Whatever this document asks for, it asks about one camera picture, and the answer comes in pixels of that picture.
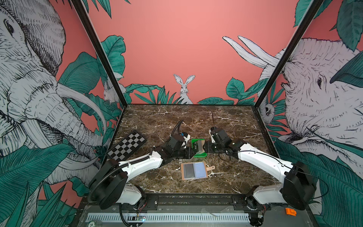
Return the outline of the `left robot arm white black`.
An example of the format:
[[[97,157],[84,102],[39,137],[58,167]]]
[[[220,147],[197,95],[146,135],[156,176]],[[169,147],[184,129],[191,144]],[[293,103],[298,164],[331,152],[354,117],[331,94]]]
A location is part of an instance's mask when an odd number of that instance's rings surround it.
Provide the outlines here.
[[[114,204],[129,204],[140,210],[147,203],[145,192],[128,182],[149,171],[160,168],[175,159],[191,159],[195,152],[187,146],[191,136],[182,132],[172,135],[164,144],[142,157],[130,161],[106,161],[89,184],[89,203],[97,203],[102,210]]]

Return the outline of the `tan leather card holder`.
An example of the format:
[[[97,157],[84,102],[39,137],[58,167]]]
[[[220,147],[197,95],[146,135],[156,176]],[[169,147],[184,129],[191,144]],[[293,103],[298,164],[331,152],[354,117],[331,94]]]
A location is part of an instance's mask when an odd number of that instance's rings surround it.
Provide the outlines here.
[[[208,171],[212,171],[215,169],[215,166],[211,166],[211,167],[207,167],[205,162],[193,162],[191,164],[193,164],[194,166],[194,178],[191,179],[185,179],[184,178],[184,169],[183,169],[183,165],[185,165],[186,163],[182,163],[181,164],[181,178],[183,181],[187,181],[187,180],[197,180],[197,179],[205,179],[208,178]]]

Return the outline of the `black mounting rail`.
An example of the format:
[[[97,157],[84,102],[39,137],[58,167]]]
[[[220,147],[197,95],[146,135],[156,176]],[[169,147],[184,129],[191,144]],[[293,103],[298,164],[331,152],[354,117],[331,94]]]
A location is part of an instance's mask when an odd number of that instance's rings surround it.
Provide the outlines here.
[[[111,198],[99,203],[94,200],[91,205],[98,205],[101,210],[111,206],[121,205],[123,211],[156,211],[161,206],[233,206],[236,211],[257,213],[268,211],[275,206],[292,206],[286,202],[260,203],[251,194],[142,194],[140,198],[126,199]]]

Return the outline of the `small green circuit board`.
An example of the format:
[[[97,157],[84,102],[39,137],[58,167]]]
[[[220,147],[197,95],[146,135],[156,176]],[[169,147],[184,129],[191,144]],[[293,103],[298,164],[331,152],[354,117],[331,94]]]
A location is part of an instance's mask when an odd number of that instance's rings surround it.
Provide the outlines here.
[[[146,216],[137,216],[136,221],[144,222],[146,220]]]

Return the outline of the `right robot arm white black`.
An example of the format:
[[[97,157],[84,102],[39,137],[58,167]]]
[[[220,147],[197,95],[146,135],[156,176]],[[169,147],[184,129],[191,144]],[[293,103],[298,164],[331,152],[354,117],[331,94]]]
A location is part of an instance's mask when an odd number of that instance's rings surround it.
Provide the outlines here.
[[[211,140],[203,146],[207,153],[224,153],[248,162],[280,182],[251,189],[246,196],[249,209],[256,210],[257,206],[269,204],[288,204],[297,210],[306,209],[316,191],[316,183],[307,165],[276,158],[243,140],[233,140],[222,128],[212,127],[209,134]]]

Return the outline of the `stack of credit cards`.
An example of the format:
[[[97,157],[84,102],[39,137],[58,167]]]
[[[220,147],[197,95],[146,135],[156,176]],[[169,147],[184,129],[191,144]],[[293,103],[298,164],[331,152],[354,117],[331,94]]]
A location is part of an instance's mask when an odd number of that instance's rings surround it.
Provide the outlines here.
[[[203,148],[205,144],[205,140],[198,140],[196,143],[196,147],[197,147],[197,153],[196,154],[202,154],[205,153],[205,150]]]

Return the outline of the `checkerboard calibration plate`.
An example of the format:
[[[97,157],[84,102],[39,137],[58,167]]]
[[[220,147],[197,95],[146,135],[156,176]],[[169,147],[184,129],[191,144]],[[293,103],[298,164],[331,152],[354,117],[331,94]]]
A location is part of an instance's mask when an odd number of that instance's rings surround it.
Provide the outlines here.
[[[126,161],[147,141],[146,137],[137,130],[132,131],[118,144],[108,150],[107,157],[118,162]]]

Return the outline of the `green plastic tray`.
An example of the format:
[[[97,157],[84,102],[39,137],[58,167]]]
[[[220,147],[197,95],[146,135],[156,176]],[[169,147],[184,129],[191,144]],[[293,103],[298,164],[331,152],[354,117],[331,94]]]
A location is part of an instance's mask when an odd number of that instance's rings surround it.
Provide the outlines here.
[[[207,156],[207,153],[203,148],[205,142],[205,139],[192,139],[192,150],[195,152],[194,158],[205,158]]]

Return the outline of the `orange connector block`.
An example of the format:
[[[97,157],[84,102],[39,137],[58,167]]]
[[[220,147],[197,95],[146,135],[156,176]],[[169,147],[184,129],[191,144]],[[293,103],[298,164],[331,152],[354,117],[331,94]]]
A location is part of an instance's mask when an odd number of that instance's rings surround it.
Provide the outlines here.
[[[285,208],[286,215],[297,216],[297,211],[291,208]]]

